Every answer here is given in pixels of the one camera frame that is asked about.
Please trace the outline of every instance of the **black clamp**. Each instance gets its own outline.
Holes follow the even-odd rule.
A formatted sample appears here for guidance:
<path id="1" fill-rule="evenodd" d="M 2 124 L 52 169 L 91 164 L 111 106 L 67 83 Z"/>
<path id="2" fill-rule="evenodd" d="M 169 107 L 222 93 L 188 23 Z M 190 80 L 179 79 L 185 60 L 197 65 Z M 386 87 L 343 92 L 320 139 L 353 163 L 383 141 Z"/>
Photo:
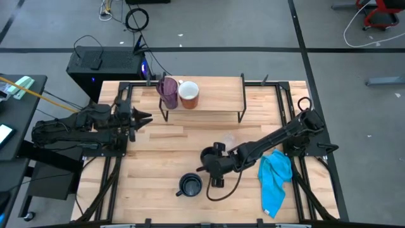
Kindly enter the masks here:
<path id="1" fill-rule="evenodd" d="M 144 228 L 151 228 L 151 223 L 152 223 L 152 219 L 151 219 L 151 218 L 145 219 Z"/>
<path id="2" fill-rule="evenodd" d="M 263 223 L 263 219 L 262 218 L 258 218 L 258 228 L 264 228 L 265 224 Z"/>
<path id="3" fill-rule="evenodd" d="M 268 75 L 265 76 L 265 79 L 263 79 L 263 81 L 261 82 L 261 86 L 265 86 L 266 85 L 266 81 L 267 81 Z"/>

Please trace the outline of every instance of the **orange mug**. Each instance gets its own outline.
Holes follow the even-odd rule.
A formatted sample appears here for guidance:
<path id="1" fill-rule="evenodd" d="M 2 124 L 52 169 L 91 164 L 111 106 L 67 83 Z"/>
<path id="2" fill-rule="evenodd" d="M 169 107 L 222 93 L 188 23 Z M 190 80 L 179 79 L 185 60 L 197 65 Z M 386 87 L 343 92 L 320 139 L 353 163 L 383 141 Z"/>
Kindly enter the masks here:
<path id="1" fill-rule="evenodd" d="M 199 88 L 195 82 L 179 80 L 178 96 L 182 101 L 183 107 L 193 109 L 198 105 Z"/>

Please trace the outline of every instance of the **extension cord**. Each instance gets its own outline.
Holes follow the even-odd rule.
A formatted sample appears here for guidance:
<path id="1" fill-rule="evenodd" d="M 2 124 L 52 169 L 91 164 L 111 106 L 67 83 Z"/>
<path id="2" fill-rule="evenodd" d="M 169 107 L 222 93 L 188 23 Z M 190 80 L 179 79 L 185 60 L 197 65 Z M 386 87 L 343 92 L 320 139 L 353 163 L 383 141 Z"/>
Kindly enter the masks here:
<path id="1" fill-rule="evenodd" d="M 350 25 L 352 24 L 352 22 L 353 22 L 353 20 L 355 19 L 355 17 L 356 17 L 357 15 L 359 15 L 359 13 L 360 13 L 370 2 L 371 2 L 371 1 L 369 1 L 368 3 L 366 3 L 361 9 L 359 9 L 359 11 L 357 11 L 357 13 L 354 15 L 354 17 L 353 17 L 352 20 L 349 22 L 349 24 L 347 25 L 346 29 L 345 29 L 344 32 L 343 32 L 344 42 L 346 42 L 346 44 L 347 44 L 348 46 L 352 47 L 352 48 L 363 48 L 363 47 L 365 47 L 365 46 L 369 46 L 369 45 L 372 45 L 372 44 L 378 44 L 378 43 L 382 43 L 382 42 L 385 42 L 385 41 L 391 41 L 391 40 L 393 40 L 393 39 L 396 39 L 396 38 L 399 38 L 399 37 L 405 35 L 405 32 L 404 32 L 403 34 L 399 34 L 399 35 L 396 35 L 396 36 L 391 37 L 391 38 L 388 38 L 388 39 L 384 39 L 384 40 L 381 40 L 381 41 L 374 41 L 374 42 L 371 42 L 371 43 L 369 43 L 369 44 L 363 44 L 363 45 L 358 45 L 358 46 L 349 44 L 348 41 L 347 41 L 347 39 L 346 39 L 346 31 L 347 31 L 347 29 L 350 27 Z"/>
<path id="2" fill-rule="evenodd" d="M 107 15 L 111 15 L 111 13 L 108 13 L 108 11 L 104 10 L 103 12 L 101 12 L 100 16 L 107 16 Z"/>

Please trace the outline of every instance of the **wooden table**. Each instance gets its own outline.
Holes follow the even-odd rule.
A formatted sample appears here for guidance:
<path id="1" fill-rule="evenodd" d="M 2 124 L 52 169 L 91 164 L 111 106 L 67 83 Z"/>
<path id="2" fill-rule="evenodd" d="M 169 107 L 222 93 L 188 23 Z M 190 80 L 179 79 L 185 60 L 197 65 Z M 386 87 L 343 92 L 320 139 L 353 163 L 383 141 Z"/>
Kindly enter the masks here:
<path id="1" fill-rule="evenodd" d="M 112 104 L 118 84 L 104 82 L 99 102 Z M 294 109 L 299 113 L 298 99 L 308 96 L 306 83 L 292 81 L 290 89 Z M 275 219 L 263 212 L 259 162 L 244 171 L 238 189 L 226 200 L 212 202 L 206 198 L 209 180 L 206 172 L 198 173 L 203 181 L 203 190 L 198 196 L 175 196 L 181 176 L 195 172 L 201 166 L 200 152 L 212 146 L 213 142 L 225 142 L 230 148 L 246 141 L 256 141 L 282 126 L 274 87 L 246 87 L 246 99 L 247 110 L 241 123 L 237 123 L 235 114 L 226 111 L 176 111 L 165 122 L 158 108 L 156 89 L 136 87 L 132 93 L 132 104 L 138 110 L 152 113 L 153 122 L 136 133 L 136 142 L 128 143 L 127 155 L 121 163 L 113 222 L 144 223 L 146 218 L 152 219 L 152 223 L 256 223 L 258 218 L 270 223 L 298 222 L 291 183 L 283 185 L 286 197 Z M 287 105 L 285 93 L 283 100 Z M 87 208 L 99 191 L 103 165 L 104 158 L 97 158 L 82 173 L 77 193 L 82 208 Z M 329 213 L 339 217 L 328 171 L 313 157 L 306 158 L 306 165 L 313 192 Z M 229 193 L 237 176 L 233 172 L 225 175 L 225 187 L 211 188 L 211 197 Z M 104 200 L 102 218 L 106 217 L 108 198 L 109 194 Z M 308 204 L 302 190 L 301 198 L 305 217 L 309 219 Z M 79 216 L 75 205 L 72 219 Z"/>

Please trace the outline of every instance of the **blue towel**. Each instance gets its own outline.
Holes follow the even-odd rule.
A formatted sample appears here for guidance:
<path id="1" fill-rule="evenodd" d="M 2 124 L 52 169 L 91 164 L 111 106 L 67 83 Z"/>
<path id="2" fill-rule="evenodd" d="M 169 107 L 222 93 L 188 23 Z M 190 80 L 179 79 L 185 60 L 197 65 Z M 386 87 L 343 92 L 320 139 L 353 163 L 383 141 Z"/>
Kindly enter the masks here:
<path id="1" fill-rule="evenodd" d="M 290 158 L 277 149 L 271 155 L 262 156 L 258 176 L 261 183 L 261 206 L 274 219 L 285 197 L 283 183 L 291 182 Z"/>

